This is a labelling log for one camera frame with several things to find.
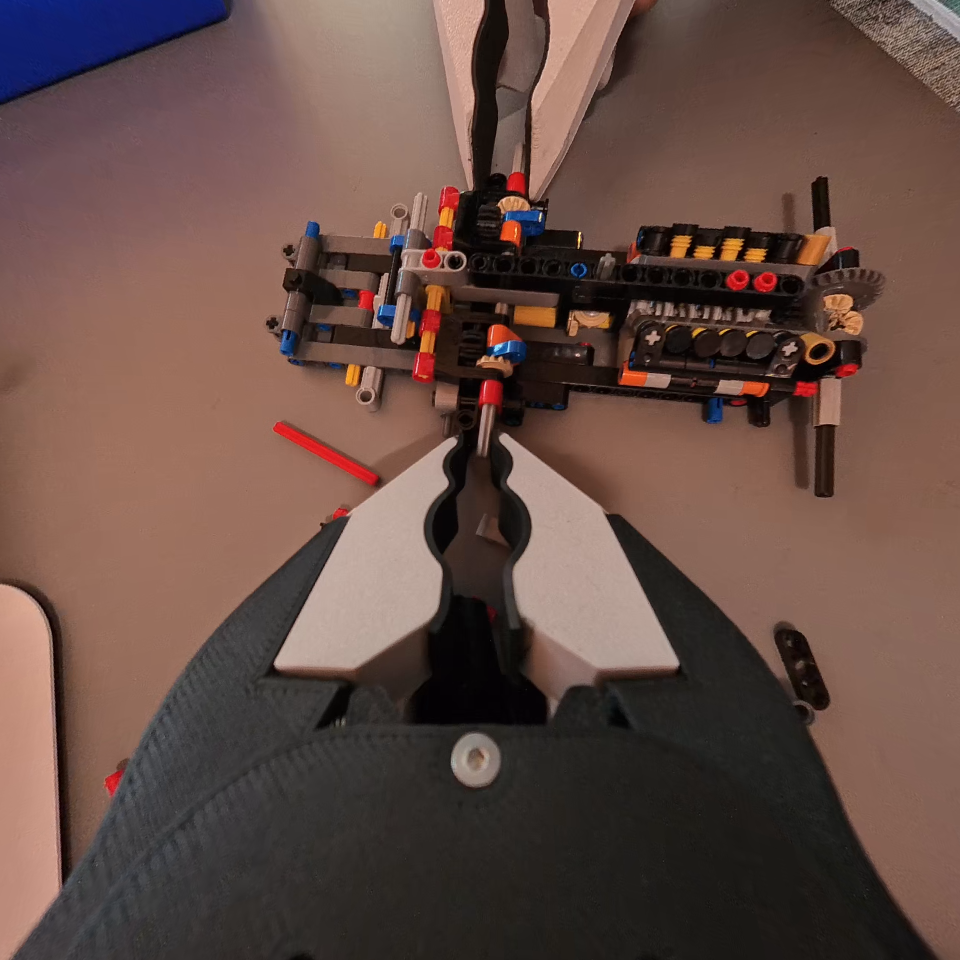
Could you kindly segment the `blue box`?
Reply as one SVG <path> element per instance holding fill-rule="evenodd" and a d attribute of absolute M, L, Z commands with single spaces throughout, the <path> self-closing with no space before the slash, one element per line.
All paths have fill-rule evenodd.
<path fill-rule="evenodd" d="M 3 1 L 1 102 L 226 19 L 226 1 Z"/>

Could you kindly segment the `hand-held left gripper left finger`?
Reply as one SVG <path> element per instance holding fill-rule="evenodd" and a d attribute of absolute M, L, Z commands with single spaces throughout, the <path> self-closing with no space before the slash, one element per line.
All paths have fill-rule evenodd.
<path fill-rule="evenodd" d="M 278 673 L 379 686 L 395 701 L 428 679 L 469 459 L 463 438 L 447 438 L 349 514 L 276 655 Z"/>

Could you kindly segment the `multicoloured lego vehicle chassis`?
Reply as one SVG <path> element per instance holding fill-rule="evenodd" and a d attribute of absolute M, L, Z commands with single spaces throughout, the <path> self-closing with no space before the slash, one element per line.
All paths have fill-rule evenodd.
<path fill-rule="evenodd" d="M 388 374 L 426 385 L 443 434 L 486 456 L 497 426 L 564 411 L 574 393 L 729 408 L 770 425 L 812 402 L 813 490 L 835 490 L 842 385 L 867 351 L 863 311 L 882 273 L 836 238 L 831 186 L 810 185 L 806 233 L 642 224 L 627 248 L 549 229 L 520 172 L 447 186 L 426 232 L 426 195 L 370 237 L 307 222 L 282 248 L 282 312 L 265 319 L 291 365 L 341 371 L 376 411 Z"/>

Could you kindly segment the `black lego beam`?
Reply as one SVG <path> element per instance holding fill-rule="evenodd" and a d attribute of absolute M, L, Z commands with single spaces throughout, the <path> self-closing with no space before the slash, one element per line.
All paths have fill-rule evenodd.
<path fill-rule="evenodd" d="M 817 714 L 826 711 L 832 698 L 807 636 L 794 625 L 774 625 L 774 645 L 785 671 L 785 688 L 796 700 L 808 702 Z"/>

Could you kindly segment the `red lego axle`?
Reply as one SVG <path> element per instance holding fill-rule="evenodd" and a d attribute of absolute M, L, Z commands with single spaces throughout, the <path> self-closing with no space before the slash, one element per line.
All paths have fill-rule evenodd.
<path fill-rule="evenodd" d="M 380 483 L 380 476 L 376 472 L 285 421 L 275 422 L 272 432 L 366 486 L 376 487 Z"/>

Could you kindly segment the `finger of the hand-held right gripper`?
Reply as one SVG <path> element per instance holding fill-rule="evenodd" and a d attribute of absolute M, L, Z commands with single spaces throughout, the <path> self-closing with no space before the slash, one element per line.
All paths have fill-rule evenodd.
<path fill-rule="evenodd" d="M 492 173 L 498 132 L 498 72 L 509 39 L 503 1 L 435 1 L 438 40 L 469 188 Z"/>
<path fill-rule="evenodd" d="M 498 68 L 498 171 L 521 161 L 545 194 L 613 69 L 631 1 L 507 1 Z"/>

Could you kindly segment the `white tray edge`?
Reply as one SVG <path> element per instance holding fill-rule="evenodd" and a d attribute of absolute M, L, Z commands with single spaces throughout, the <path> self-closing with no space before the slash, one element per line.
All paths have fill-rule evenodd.
<path fill-rule="evenodd" d="M 13 950 L 62 885 L 54 631 L 26 590 L 1 586 L 1 919 Z"/>

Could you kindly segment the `grey woven fabric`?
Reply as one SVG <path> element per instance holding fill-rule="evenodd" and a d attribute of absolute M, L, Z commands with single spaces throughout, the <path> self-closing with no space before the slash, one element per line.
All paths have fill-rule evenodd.
<path fill-rule="evenodd" d="M 958 113 L 957 1 L 830 1 L 829 5 Z"/>

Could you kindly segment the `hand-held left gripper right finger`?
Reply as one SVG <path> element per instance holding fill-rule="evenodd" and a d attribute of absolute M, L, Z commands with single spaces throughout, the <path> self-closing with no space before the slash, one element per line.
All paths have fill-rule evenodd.
<path fill-rule="evenodd" d="M 501 654 L 557 707 L 574 688 L 672 677 L 680 661 L 593 498 L 515 438 L 490 442 L 502 574 Z"/>

